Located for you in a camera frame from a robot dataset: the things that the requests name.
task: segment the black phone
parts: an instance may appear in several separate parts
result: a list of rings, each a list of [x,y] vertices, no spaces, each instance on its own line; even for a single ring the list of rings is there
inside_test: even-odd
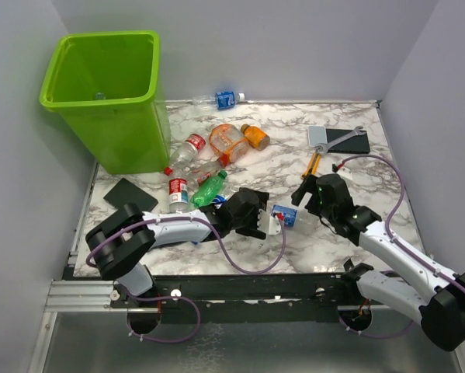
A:
[[[348,134],[352,130],[327,129],[327,143]],[[328,149],[329,153],[369,154],[370,143],[367,134],[355,136]]]
[[[116,183],[111,191],[104,196],[104,200],[114,208],[121,208],[126,204],[136,204],[142,211],[148,212],[151,212],[158,204],[156,198],[127,179],[121,179]]]

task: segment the red cap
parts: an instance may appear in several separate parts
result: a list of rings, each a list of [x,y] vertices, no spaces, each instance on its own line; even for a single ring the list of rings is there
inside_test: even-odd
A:
[[[227,154],[222,154],[218,160],[222,163],[222,166],[227,167],[227,165],[230,163],[229,156]]]

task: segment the white marble surface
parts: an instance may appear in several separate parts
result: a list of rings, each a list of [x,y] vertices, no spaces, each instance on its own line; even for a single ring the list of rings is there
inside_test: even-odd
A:
[[[168,115],[172,126],[172,148],[194,129],[212,123],[228,122],[238,127],[247,123],[263,129],[272,139],[270,146],[262,152],[251,149],[243,159],[228,166],[227,182],[234,187],[244,186],[270,192],[270,209],[274,204],[291,206],[290,195],[300,185],[300,175],[306,169],[313,152],[313,148],[307,145],[307,126],[310,124],[345,129],[363,126],[368,132],[372,153],[390,159],[377,110],[372,104],[244,104],[208,116],[200,116],[190,105],[182,104],[169,106]],[[325,155],[318,167],[318,175],[330,173],[332,163],[346,156]],[[192,166],[211,158],[214,158],[213,152],[206,148]],[[347,166],[352,169],[353,181],[348,184],[355,204],[367,205],[385,218],[396,203],[400,191],[392,170],[382,163],[367,159],[357,159]],[[84,237],[85,233],[114,212],[103,200],[103,196],[121,177],[126,177],[158,199],[159,204],[154,212],[168,212],[168,189],[163,174],[111,176],[100,167],[78,247],[75,265],[77,277],[98,275],[97,269],[85,264],[88,247]],[[352,258],[354,263],[365,261],[379,270],[388,268],[372,254],[332,234],[315,217],[304,212],[303,217],[307,219],[305,228],[287,232],[286,254],[271,273],[338,271],[342,270],[342,265],[348,258]],[[406,203],[403,203],[395,215],[393,228],[410,243],[419,246]],[[261,241],[231,233],[224,241],[232,259],[241,267],[261,270],[278,256],[281,237],[269,236],[267,240]],[[206,242],[198,246],[185,243],[153,249],[141,262],[153,274],[238,273],[226,261],[216,242]]]

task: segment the wrench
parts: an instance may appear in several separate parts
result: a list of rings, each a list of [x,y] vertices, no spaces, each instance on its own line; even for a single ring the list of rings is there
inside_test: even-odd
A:
[[[341,144],[342,142],[349,140],[350,138],[354,138],[355,136],[361,136],[362,134],[366,134],[365,131],[362,131],[363,127],[358,126],[353,129],[353,131],[341,136],[340,138],[336,138],[335,140],[329,142],[328,144],[316,144],[315,151],[318,154],[327,154],[328,149],[336,146],[337,144]]]

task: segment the white wall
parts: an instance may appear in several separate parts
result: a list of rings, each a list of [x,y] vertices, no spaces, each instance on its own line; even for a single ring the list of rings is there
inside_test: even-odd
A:
[[[382,99],[437,0],[52,0],[71,33],[160,33],[167,99]]]
[[[465,271],[465,0],[442,0],[383,101],[425,247]]]
[[[0,1],[0,372],[27,369],[92,164],[39,105],[47,62],[65,33],[48,0]]]

